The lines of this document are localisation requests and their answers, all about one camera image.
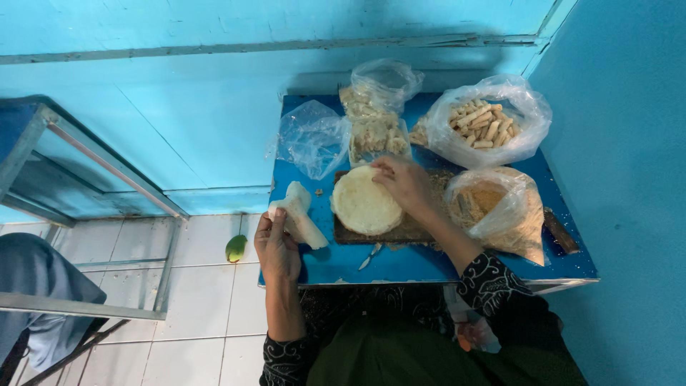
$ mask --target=black patterned sleeve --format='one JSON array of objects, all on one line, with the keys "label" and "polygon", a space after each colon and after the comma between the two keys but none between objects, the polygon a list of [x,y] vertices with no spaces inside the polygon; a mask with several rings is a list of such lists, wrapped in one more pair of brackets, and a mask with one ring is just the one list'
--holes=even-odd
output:
[{"label": "black patterned sleeve", "polygon": [[314,342],[309,337],[295,341],[264,341],[264,368],[260,386],[301,386],[307,382],[309,368],[314,362]]},{"label": "black patterned sleeve", "polygon": [[496,254],[487,250],[467,266],[457,287],[460,297],[488,320],[502,347],[567,352],[560,319]]}]

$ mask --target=person's right hand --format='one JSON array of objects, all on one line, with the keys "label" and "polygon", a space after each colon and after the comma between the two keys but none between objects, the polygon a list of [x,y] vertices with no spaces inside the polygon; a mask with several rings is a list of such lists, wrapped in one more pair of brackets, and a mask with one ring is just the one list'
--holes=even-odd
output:
[{"label": "person's right hand", "polygon": [[385,155],[371,163],[378,168],[372,179],[386,187],[405,212],[420,223],[440,210],[431,198],[429,175],[417,163]]}]

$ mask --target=floor tile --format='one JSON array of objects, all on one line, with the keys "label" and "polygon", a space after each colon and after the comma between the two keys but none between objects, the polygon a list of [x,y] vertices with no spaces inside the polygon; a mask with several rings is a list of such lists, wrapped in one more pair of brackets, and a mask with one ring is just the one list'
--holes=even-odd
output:
[{"label": "floor tile", "polygon": [[19,366],[16,367],[16,371],[14,372],[14,375],[12,375],[12,380],[10,381],[10,386],[17,386],[19,379],[23,375],[24,368],[27,366],[27,362],[29,361],[28,356],[24,356],[21,361],[19,361]]},{"label": "floor tile", "polygon": [[96,286],[100,286],[102,283],[102,277],[105,276],[105,271],[92,271],[92,272],[82,272],[90,281],[95,283]]},{"label": "floor tile", "polygon": [[[111,262],[122,260],[163,259],[167,257],[172,217],[133,218],[124,220]],[[110,265],[109,271],[134,268],[161,268],[165,262]]]},{"label": "floor tile", "polygon": [[241,219],[241,234],[248,238],[248,244],[246,244],[246,251],[240,262],[259,262],[252,243],[255,240],[255,232],[260,217],[262,217],[261,214],[244,214]]},{"label": "floor tile", "polygon": [[240,214],[192,216],[181,229],[174,266],[228,264],[224,253],[226,243],[240,228]]},{"label": "floor tile", "polygon": [[[55,249],[74,264],[108,262],[115,249],[122,223],[123,220],[78,222],[73,229],[60,232],[55,243]],[[102,266],[84,268],[79,267],[79,270],[101,271],[104,269]]]},{"label": "floor tile", "polygon": [[87,359],[88,352],[85,352],[66,365],[62,371],[62,378],[60,378],[58,386],[78,386]]},{"label": "floor tile", "polygon": [[258,385],[265,335],[226,338],[220,386]]},{"label": "floor tile", "polygon": [[151,344],[96,345],[80,386],[140,386]]},{"label": "floor tile", "polygon": [[[107,294],[108,306],[151,310],[157,296],[162,268],[107,271],[100,289]],[[121,319],[110,319],[100,331],[105,331]],[[103,343],[151,341],[155,333],[155,321],[132,320],[122,326]]]},{"label": "floor tile", "polygon": [[153,342],[142,386],[216,386],[224,338]]},{"label": "floor tile", "polygon": [[0,236],[14,233],[34,234],[38,237],[45,238],[49,223],[30,223],[30,224],[5,224],[0,227]]},{"label": "floor tile", "polygon": [[[39,372],[32,369],[31,366],[27,364],[24,368],[24,372],[21,374],[21,378],[19,379],[19,383],[17,383],[17,385],[22,385],[23,383],[30,381],[33,377],[35,377],[38,374]],[[57,386],[57,382],[60,380],[61,375],[62,370],[49,376],[45,381],[40,383],[40,386]]]},{"label": "floor tile", "polygon": [[226,335],[267,333],[265,290],[257,286],[259,263],[237,264]]},{"label": "floor tile", "polygon": [[167,319],[157,322],[154,340],[223,337],[235,265],[173,268]]}]

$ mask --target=knife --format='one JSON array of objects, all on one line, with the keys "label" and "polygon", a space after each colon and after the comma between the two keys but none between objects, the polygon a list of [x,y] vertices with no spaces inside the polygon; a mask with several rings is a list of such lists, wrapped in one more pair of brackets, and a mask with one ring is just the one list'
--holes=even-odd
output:
[{"label": "knife", "polygon": [[386,246],[386,244],[382,244],[378,242],[375,246],[374,249],[372,249],[372,253],[369,253],[369,256],[367,256],[366,259],[362,262],[362,264],[359,266],[357,269],[358,271],[361,271],[365,266],[369,265],[369,262],[372,261],[372,258],[375,257],[376,255],[379,254],[379,252]]}]

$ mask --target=hand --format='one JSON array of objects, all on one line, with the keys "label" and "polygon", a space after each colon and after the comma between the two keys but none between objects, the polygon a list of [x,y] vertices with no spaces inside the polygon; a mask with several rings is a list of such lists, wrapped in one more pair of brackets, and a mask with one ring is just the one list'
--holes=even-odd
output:
[{"label": "hand", "polygon": [[431,199],[429,175],[417,163],[386,155],[371,166],[379,169],[372,181],[385,186],[398,205],[415,220],[424,223],[440,213]]},{"label": "hand", "polygon": [[283,231],[286,211],[278,208],[274,222],[262,213],[255,232],[255,250],[267,287],[269,283],[295,284],[300,275],[298,245]]}]

